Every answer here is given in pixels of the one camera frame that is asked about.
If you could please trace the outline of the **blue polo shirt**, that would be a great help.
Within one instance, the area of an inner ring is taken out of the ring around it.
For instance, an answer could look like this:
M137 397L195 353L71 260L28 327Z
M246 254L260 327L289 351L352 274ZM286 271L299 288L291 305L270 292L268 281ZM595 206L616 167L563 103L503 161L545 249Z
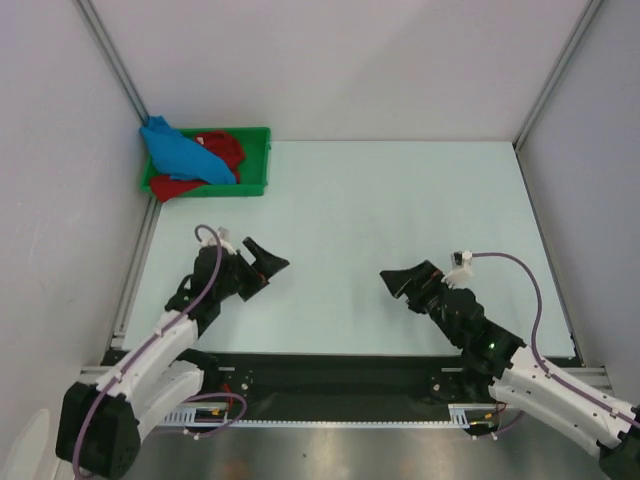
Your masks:
M162 116L150 117L139 133L157 172L174 180L201 180L211 185L237 183L221 158L185 137Z

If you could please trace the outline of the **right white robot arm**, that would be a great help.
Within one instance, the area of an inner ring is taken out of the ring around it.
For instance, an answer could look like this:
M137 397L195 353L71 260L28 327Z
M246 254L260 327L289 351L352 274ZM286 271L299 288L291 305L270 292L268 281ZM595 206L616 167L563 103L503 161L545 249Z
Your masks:
M490 320L460 282L471 276L471 252L457 252L443 273L429 261L383 270L390 294L428 316L458 348L470 370L461 376L473 401L489 396L529 414L581 446L610 479L639 476L639 409L570 375L544 358L535 340L524 341Z

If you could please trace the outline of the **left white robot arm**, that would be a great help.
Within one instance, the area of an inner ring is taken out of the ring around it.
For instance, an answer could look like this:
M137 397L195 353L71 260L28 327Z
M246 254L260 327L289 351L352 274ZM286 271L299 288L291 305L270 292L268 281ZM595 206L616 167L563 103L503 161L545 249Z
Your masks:
M145 438L181 403L221 396L216 359L194 344L234 295L248 301L288 267L288 260L243 241L248 262L213 232L200 242L191 274L166 303L152 332L91 383L66 391L55 454L71 463L79 479L120 479L131 468Z

